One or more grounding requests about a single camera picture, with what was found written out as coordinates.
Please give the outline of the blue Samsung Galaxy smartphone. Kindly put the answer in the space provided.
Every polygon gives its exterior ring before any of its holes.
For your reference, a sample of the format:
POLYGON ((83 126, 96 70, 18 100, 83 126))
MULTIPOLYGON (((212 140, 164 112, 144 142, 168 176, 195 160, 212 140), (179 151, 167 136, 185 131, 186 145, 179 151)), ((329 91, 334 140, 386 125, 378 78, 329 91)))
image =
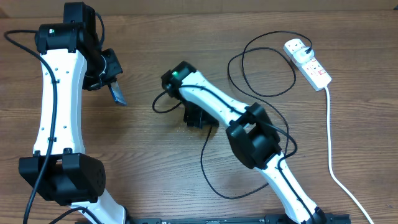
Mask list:
POLYGON ((126 100, 124 98, 124 95, 120 89, 120 86, 118 84, 118 82, 112 82, 108 85, 108 88, 110 90, 110 93, 113 97, 113 100, 116 104, 122 105, 122 106, 126 106, 126 100))

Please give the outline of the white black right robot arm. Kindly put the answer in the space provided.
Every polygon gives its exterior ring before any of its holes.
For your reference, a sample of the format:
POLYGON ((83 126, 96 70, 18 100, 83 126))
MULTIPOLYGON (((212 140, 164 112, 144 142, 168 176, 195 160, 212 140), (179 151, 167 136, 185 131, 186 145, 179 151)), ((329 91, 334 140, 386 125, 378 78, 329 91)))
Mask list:
POLYGON ((294 223, 326 223, 322 209, 304 192, 287 165, 289 155, 280 137, 294 143, 286 131, 274 126, 259 103, 247 105, 212 85, 186 61, 162 75, 162 88, 171 97, 192 103, 226 128, 233 154, 247 168, 257 170, 281 201, 294 223))

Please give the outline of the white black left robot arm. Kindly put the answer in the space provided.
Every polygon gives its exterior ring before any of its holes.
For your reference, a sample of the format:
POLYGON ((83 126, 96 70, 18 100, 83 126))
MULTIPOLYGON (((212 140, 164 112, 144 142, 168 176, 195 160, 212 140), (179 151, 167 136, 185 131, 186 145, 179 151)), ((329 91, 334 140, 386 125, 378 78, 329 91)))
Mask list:
POLYGON ((64 5, 63 21, 35 32, 35 56, 42 64, 39 132, 32 155, 19 160, 32 193, 81 212, 90 223, 128 223, 129 215, 106 190, 103 163, 85 152, 81 132, 83 90, 107 86, 125 104, 117 82, 122 67, 96 32, 100 15, 83 2, 64 5))

